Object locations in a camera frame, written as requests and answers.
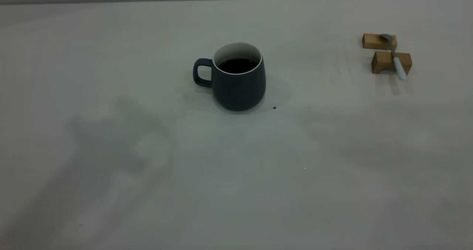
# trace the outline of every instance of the mug handle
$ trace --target mug handle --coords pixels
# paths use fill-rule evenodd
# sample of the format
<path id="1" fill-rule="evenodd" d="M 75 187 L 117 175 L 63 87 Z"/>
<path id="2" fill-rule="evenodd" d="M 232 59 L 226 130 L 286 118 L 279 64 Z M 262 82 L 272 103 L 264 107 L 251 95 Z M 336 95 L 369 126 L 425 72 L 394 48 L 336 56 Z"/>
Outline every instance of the mug handle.
<path id="1" fill-rule="evenodd" d="M 199 66 L 212 67 L 212 60 L 210 60 L 209 58 L 200 58 L 200 59 L 196 60 L 195 63 L 194 63 L 194 72 L 193 72 L 194 82 L 197 85 L 200 85 L 201 87 L 211 88 L 212 87 L 212 81 L 204 80 L 204 79 L 200 78 L 199 75 L 197 74 L 197 68 L 199 68 Z"/>

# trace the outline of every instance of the spoon handle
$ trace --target spoon handle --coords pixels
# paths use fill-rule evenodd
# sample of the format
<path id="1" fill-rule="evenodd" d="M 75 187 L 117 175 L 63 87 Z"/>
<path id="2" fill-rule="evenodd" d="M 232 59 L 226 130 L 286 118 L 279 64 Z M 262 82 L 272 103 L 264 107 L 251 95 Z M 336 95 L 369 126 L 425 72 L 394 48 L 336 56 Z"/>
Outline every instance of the spoon handle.
<path id="1" fill-rule="evenodd" d="M 399 77 L 399 79 L 401 80 L 406 79 L 407 77 L 406 72 L 404 71 L 404 68 L 402 67 L 401 61 L 399 61 L 399 58 L 394 57 L 392 61 L 394 62 L 394 66 L 396 67 L 397 77 Z"/>

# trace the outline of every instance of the wooden block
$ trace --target wooden block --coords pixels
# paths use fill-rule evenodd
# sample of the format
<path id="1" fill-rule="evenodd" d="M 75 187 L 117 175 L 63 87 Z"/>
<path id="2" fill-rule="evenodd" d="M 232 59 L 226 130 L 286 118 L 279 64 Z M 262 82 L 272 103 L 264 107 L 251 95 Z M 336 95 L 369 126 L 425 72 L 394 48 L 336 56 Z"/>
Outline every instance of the wooden block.
<path id="1" fill-rule="evenodd" d="M 392 46 L 396 50 L 397 48 L 397 38 L 394 37 L 392 41 Z M 389 41 L 384 39 L 379 34 L 363 34 L 363 48 L 364 49 L 378 49 L 378 50 L 391 50 L 389 46 Z"/>
<path id="2" fill-rule="evenodd" d="M 406 72 L 409 73 L 412 67 L 411 55 L 409 53 L 396 53 L 399 61 L 401 61 L 402 67 Z M 390 52 L 376 51 L 373 61 L 371 62 L 371 69 L 374 74 L 380 73 L 380 71 L 394 68 L 394 62 L 392 61 L 392 55 Z"/>

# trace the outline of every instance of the mug rim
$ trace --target mug rim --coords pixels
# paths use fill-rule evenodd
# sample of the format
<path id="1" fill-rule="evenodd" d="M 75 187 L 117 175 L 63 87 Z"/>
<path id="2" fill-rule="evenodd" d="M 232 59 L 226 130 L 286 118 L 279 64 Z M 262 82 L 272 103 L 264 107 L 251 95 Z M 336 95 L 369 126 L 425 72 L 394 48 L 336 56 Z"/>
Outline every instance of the mug rim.
<path id="1" fill-rule="evenodd" d="M 214 58 L 215 58 L 215 54 L 217 54 L 217 52 L 218 52 L 220 49 L 222 49 L 223 47 L 226 47 L 226 46 L 229 46 L 229 45 L 232 45 L 232 44 L 238 44 L 238 43 L 240 43 L 240 44 L 246 44 L 246 45 L 248 45 L 248 46 L 252 46 L 253 48 L 255 48 L 255 49 L 258 51 L 258 53 L 260 54 L 260 62 L 258 63 L 258 65 L 257 65 L 256 67 L 252 68 L 251 70 L 249 70 L 249 71 L 247 71 L 247 72 L 243 72 L 243 73 L 229 73 L 229 72 L 226 72 L 226 71 L 221 70 L 221 69 L 215 64 L 215 59 L 214 59 Z M 232 42 L 232 43 L 225 44 L 225 45 L 219 47 L 219 48 L 215 51 L 215 53 L 213 53 L 213 55 L 212 55 L 212 64 L 213 64 L 213 66 L 214 66 L 217 70 L 221 71 L 222 73 L 226 73 L 226 74 L 228 74 L 228 75 L 243 75 L 243 74 L 251 73 L 252 71 L 256 70 L 256 69 L 261 65 L 262 62 L 263 62 L 263 55 L 261 54 L 261 51 L 260 51 L 257 47 L 253 46 L 252 44 L 246 43 L 246 42 L 242 42 L 242 41 L 235 41 L 235 42 Z"/>

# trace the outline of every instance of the tabletop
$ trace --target tabletop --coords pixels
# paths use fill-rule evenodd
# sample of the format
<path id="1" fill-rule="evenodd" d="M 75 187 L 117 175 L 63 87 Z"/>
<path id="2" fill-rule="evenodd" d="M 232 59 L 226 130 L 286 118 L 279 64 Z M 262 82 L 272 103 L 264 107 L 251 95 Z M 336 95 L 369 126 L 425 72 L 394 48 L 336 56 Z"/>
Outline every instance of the tabletop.
<path id="1" fill-rule="evenodd" d="M 2 249 L 471 249 L 472 9 L 0 6 Z M 363 33 L 397 36 L 407 80 Z M 247 112 L 191 76 L 234 41 L 265 58 Z"/>

